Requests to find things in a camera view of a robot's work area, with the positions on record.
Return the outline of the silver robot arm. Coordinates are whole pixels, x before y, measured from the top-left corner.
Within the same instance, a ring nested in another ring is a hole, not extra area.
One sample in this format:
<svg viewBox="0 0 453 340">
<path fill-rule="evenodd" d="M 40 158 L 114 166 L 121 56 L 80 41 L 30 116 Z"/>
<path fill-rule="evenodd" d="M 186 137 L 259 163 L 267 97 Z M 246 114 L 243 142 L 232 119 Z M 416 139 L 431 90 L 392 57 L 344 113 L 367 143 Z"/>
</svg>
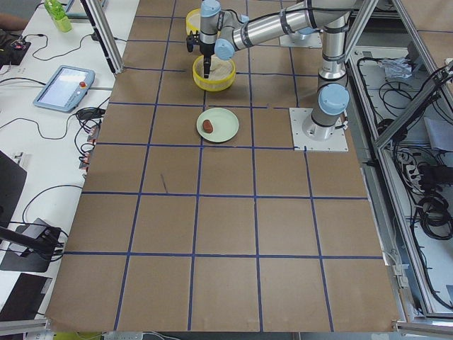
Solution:
<svg viewBox="0 0 453 340">
<path fill-rule="evenodd" d="M 348 19 L 356 1 L 298 1 L 296 4 L 257 18 L 224 8 L 219 1 L 202 1 L 199 26 L 187 32 L 189 52 L 200 48 L 202 75 L 208 78 L 212 58 L 229 61 L 236 52 L 277 39 L 283 47 L 312 48 L 312 39 L 322 34 L 322 64 L 319 90 L 329 84 L 346 85 Z"/>
</svg>

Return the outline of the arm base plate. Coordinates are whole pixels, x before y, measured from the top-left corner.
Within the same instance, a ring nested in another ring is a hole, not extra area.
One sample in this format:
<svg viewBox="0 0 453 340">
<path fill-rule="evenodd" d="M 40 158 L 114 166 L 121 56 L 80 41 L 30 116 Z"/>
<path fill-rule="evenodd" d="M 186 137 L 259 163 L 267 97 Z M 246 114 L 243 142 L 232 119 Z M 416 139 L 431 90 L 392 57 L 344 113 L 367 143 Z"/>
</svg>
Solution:
<svg viewBox="0 0 453 340">
<path fill-rule="evenodd" d="M 283 47 L 302 47 L 309 49 L 322 48 L 321 36 L 319 32 L 315 31 L 310 34 L 303 33 L 290 33 L 279 37 L 280 46 Z"/>
<path fill-rule="evenodd" d="M 305 152 L 348 152 L 343 121 L 321 127 L 311 118 L 312 108 L 289 108 L 293 148 Z"/>
</svg>

